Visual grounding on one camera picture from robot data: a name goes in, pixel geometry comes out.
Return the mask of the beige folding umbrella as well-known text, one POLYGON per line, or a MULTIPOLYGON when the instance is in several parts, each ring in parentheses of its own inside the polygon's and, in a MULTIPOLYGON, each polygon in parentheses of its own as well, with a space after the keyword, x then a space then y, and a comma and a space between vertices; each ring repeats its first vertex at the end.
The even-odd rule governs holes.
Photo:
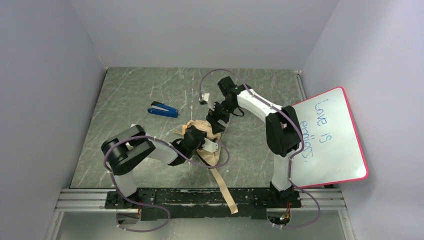
MULTIPOLYGON (((205 143, 202 144, 201 149, 196 151, 197 155, 201 157, 203 162, 206 162, 208 165, 216 166, 220 159, 221 146, 217 141, 221 140, 220 133, 213 133, 212 126, 206 120, 190 120, 187 124, 182 125, 182 130, 173 130, 178 136, 184 137, 188 133, 189 127, 195 127, 197 130, 206 132, 205 143)), ((238 207, 224 181, 221 174, 216 168, 210 169, 211 174, 215 178, 216 183, 220 189, 220 192, 228 205, 230 213, 236 214, 239 212, 238 207)))

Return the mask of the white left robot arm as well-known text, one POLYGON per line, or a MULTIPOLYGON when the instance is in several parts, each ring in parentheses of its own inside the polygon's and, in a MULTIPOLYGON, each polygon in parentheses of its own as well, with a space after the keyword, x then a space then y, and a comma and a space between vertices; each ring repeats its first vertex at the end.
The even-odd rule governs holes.
POLYGON ((144 159, 178 166, 190 159, 197 150, 216 153, 219 144, 215 139, 207 139, 207 133, 194 126, 185 130, 183 138, 161 143, 136 124, 104 141, 100 149, 107 157, 106 166, 111 170, 116 186, 125 197, 129 197, 137 191, 133 169, 144 159))

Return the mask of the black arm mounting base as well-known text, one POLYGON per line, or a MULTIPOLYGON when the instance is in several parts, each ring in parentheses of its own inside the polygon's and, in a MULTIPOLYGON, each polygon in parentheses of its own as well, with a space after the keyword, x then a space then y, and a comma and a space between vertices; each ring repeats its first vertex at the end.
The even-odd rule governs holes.
POLYGON ((267 210, 284 211, 287 207, 300 208, 300 193, 294 191, 280 198, 268 187, 230 188, 229 192, 238 212, 232 214, 219 188, 139 188, 128 202, 115 191, 109 191, 105 209, 140 211, 141 221, 158 219, 198 219, 249 217, 252 220, 268 219, 267 210))

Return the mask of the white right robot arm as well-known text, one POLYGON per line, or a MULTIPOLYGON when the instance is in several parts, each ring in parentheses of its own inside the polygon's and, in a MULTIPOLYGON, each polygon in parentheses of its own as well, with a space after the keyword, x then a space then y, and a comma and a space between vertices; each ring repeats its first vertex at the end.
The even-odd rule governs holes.
POLYGON ((209 107, 206 120, 214 134, 225 131, 225 124, 236 109, 247 110, 265 124, 265 136, 268 148, 274 154, 273 176, 270 182, 271 192, 284 199, 294 191, 291 180, 292 163, 289 159, 293 151, 299 149, 302 141, 300 123, 295 109, 288 105, 282 107, 262 98, 250 86, 236 85, 227 76, 218 82, 224 96, 222 102, 212 99, 208 93, 201 93, 201 104, 209 107))

